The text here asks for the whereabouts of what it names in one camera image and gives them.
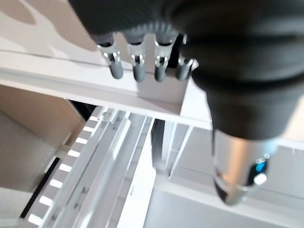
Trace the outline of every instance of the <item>black rubber cover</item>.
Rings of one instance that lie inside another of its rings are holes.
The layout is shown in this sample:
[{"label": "black rubber cover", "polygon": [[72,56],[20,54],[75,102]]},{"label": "black rubber cover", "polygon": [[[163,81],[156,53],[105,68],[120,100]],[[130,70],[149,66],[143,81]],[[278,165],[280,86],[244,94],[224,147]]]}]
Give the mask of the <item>black rubber cover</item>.
[{"label": "black rubber cover", "polygon": [[161,16],[188,35],[181,53],[199,62],[192,77],[214,129],[257,140],[282,134],[304,91],[304,1],[161,4]]},{"label": "black rubber cover", "polygon": [[123,77],[124,71],[123,71],[122,64],[120,62],[117,64],[112,63],[109,67],[110,67],[113,78],[120,79]]},{"label": "black rubber cover", "polygon": [[133,66],[133,74],[134,74],[134,79],[137,82],[142,82],[145,78],[144,66],[141,66],[139,64],[137,64],[136,66]]},{"label": "black rubber cover", "polygon": [[156,81],[163,82],[166,78],[166,68],[163,65],[155,67],[154,76]]}]

